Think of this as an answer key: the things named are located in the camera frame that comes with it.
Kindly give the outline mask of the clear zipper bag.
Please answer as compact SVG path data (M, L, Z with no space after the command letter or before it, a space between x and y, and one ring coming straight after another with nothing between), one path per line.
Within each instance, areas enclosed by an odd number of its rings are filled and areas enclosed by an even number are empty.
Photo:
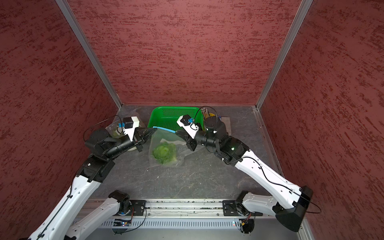
M187 143L176 135L173 130L153 127L155 133L151 136L149 148L149 163L151 167L179 167L185 158L192 154Z
M140 120L137 116L119 118L113 134L111 134L113 146L107 150L107 156L117 156L133 150L141 152L143 147L139 143L140 138L137 135L139 126Z

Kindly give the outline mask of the chinese cabbage back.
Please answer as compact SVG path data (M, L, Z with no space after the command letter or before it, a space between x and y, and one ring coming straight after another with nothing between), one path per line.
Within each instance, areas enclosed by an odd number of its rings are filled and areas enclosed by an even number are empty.
M153 149L152 155L161 165L173 164L177 161L176 145L163 142Z

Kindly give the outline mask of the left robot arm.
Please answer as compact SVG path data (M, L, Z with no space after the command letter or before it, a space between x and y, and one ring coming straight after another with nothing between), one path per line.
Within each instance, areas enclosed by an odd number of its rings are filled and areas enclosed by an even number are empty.
M134 215L129 195L116 190L78 224L72 224L89 197L107 178L115 165L114 160L133 148L141 152L156 129L132 127L122 128L122 132L120 138L112 137L103 128L91 133L85 141L91 154L76 172L71 186L50 215L29 236L30 240L82 240L115 214Z

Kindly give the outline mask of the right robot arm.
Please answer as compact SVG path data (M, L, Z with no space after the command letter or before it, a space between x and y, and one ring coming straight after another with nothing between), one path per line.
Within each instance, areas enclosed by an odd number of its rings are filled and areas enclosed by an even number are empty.
M314 194L308 186L298 186L271 169L242 141L230 136L218 117L208 117L203 127L189 115L180 116L177 136L194 151L197 146L212 148L213 154L250 176L266 189L271 197L242 192L237 200L238 212L248 215L262 213L274 216L288 230L298 232Z

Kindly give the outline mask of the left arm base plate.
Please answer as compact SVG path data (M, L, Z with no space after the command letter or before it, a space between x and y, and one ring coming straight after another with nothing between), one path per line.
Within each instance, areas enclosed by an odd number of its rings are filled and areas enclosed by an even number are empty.
M147 201L124 200L120 203L117 215L119 216L143 216Z

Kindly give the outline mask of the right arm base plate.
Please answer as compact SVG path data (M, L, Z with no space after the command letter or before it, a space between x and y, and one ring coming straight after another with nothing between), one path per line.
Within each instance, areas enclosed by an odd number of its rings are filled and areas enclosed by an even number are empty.
M229 216L235 216L235 217L248 217L251 215L252 217L261 217L263 216L262 213L259 212L249 212L246 210L245 207L243 207L242 204L232 201L232 200L223 200L222 201L223 205L223 214L226 217Z

